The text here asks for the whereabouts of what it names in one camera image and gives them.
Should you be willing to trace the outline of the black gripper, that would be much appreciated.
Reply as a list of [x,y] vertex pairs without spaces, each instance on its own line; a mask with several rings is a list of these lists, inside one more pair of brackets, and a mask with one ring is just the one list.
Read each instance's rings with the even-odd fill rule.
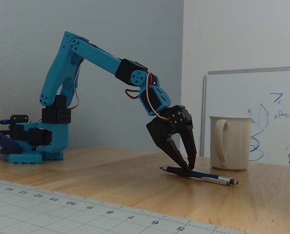
[[[185,106],[175,105],[160,113],[167,120],[155,117],[146,127],[154,143],[166,153],[183,171],[191,173],[195,166],[196,146],[193,137],[193,121]],[[182,157],[172,135],[180,134],[187,156],[188,164]]]

